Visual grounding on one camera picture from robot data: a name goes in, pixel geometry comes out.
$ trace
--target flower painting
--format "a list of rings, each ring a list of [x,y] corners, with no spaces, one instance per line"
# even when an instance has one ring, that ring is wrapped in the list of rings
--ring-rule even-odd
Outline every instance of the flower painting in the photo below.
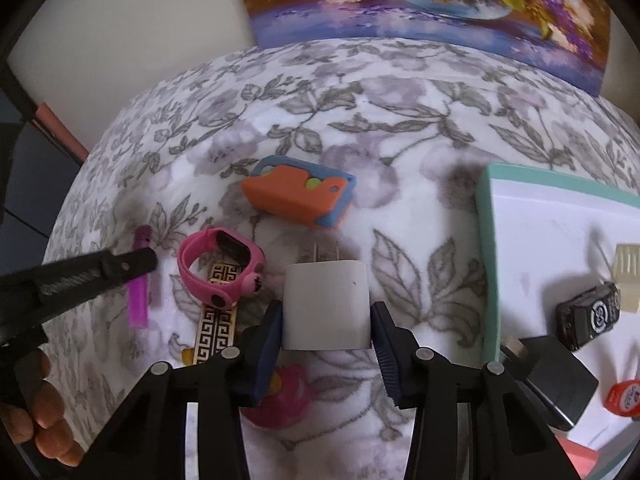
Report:
[[[400,37],[516,59],[597,95],[609,49],[603,0],[244,0],[258,45]]]

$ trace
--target wall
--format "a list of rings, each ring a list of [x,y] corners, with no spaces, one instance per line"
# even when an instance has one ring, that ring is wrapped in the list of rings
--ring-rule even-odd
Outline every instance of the wall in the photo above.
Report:
[[[89,149],[139,92],[250,46],[241,0],[47,0],[9,62]],[[603,95],[640,119],[640,54],[613,20]]]

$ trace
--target orange and blue toy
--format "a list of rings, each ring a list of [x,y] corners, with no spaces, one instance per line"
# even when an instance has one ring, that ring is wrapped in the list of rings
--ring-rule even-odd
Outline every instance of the orange and blue toy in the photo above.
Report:
[[[258,210],[307,227],[331,229],[344,217],[355,186],[352,174],[270,155],[242,181],[242,192]]]

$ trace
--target human hand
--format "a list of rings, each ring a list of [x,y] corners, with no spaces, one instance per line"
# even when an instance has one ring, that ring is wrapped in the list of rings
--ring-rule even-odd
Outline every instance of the human hand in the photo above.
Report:
[[[44,378],[51,372],[51,363],[44,352],[39,352]],[[45,457],[57,458],[63,464],[75,467],[82,460],[84,451],[74,440],[64,415],[65,403],[62,396],[47,381],[42,381],[42,387],[35,394],[29,413],[0,403],[0,420],[14,444],[23,444],[34,438],[36,447]]]

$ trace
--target purple lighter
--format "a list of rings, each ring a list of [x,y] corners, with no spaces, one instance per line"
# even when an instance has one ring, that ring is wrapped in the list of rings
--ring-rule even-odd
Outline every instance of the purple lighter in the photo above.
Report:
[[[151,227],[148,225],[136,228],[132,249],[135,251],[149,247],[151,235]],[[145,274],[127,283],[129,289],[129,328],[148,328],[149,326],[147,277],[148,275]]]

